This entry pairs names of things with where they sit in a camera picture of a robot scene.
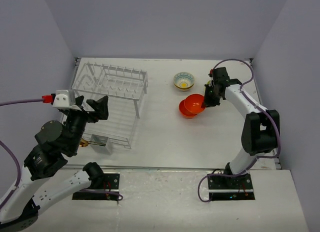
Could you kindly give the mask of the orange bowl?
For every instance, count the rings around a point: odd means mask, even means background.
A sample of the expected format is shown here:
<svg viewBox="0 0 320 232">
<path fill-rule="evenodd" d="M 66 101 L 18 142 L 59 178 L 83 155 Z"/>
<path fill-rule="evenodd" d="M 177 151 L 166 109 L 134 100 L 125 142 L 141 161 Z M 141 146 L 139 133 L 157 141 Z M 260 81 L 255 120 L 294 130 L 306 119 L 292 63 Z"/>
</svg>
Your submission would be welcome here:
<svg viewBox="0 0 320 232">
<path fill-rule="evenodd" d="M 190 111 L 187 110 L 186 107 L 185 107 L 185 100 L 182 100 L 182 101 L 179 103 L 178 109 L 179 109 L 179 112 L 181 113 L 181 115 L 182 115 L 184 118 L 187 118 L 187 119 L 192 119 L 192 118 L 196 117 L 196 115 L 197 115 L 198 113 L 201 113 L 201 112 L 204 111 L 204 108 L 201 107 L 199 112 L 196 112 L 196 113 L 190 112 Z"/>
<path fill-rule="evenodd" d="M 185 109 L 191 114 L 199 114 L 205 110 L 204 95 L 191 94 L 183 102 Z"/>
</svg>

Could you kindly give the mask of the floral patterned white bowl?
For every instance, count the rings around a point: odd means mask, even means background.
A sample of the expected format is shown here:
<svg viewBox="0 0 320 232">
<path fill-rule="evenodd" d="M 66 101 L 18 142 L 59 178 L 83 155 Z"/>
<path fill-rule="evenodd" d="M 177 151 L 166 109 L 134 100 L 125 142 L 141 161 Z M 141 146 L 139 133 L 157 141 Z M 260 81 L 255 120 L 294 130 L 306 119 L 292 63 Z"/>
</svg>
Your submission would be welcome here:
<svg viewBox="0 0 320 232">
<path fill-rule="evenodd" d="M 193 87 L 194 87 L 194 85 L 189 86 L 189 87 L 179 87 L 179 86 L 174 85 L 174 87 L 175 87 L 178 91 L 186 92 L 186 91 L 192 90 Z"/>
</svg>

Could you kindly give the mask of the yellow dotted white bowl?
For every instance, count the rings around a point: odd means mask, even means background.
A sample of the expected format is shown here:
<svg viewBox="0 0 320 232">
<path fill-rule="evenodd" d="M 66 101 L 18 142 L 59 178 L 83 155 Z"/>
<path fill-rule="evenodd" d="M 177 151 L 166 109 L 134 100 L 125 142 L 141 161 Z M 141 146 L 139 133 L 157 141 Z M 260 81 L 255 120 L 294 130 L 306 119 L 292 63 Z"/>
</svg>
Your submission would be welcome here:
<svg viewBox="0 0 320 232">
<path fill-rule="evenodd" d="M 179 72 L 174 75 L 173 84 L 179 87 L 189 87 L 195 84 L 195 78 L 191 73 Z"/>
</svg>

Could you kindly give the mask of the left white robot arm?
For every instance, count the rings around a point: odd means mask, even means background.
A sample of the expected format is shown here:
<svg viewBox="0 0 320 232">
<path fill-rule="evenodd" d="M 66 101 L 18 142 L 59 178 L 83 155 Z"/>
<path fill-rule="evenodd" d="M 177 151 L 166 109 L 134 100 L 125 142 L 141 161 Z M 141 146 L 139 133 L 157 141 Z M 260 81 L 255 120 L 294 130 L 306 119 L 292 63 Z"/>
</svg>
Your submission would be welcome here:
<svg viewBox="0 0 320 232">
<path fill-rule="evenodd" d="M 64 123 L 51 120 L 35 135 L 37 145 L 23 162 L 16 165 L 17 178 L 0 200 L 1 231 L 22 231 L 33 223 L 49 207 L 78 191 L 96 192 L 104 182 L 104 173 L 95 162 L 89 162 L 82 170 L 62 182 L 53 190 L 39 191 L 61 168 L 67 164 L 66 157 L 77 154 L 85 127 L 88 123 L 107 120 L 108 96 L 95 101 L 88 99 L 92 111 L 82 106 L 84 97 L 76 97 L 68 90 L 40 98 L 43 103 L 67 116 Z"/>
</svg>

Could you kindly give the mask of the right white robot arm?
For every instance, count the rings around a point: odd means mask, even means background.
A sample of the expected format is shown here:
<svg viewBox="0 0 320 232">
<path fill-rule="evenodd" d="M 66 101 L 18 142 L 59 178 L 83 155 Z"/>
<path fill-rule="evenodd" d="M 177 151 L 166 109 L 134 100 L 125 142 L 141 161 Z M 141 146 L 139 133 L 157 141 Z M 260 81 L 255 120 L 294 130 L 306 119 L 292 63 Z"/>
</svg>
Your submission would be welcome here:
<svg viewBox="0 0 320 232">
<path fill-rule="evenodd" d="M 277 110 L 261 106 L 244 89 L 238 79 L 231 79 L 225 67 L 211 69 L 210 83 L 205 85 L 202 107 L 215 107 L 220 100 L 233 104 L 244 118 L 241 134 L 241 149 L 231 162 L 227 163 L 222 174 L 223 183 L 235 188 L 241 176 L 248 173 L 260 158 L 276 158 L 281 151 L 280 115 Z"/>
</svg>

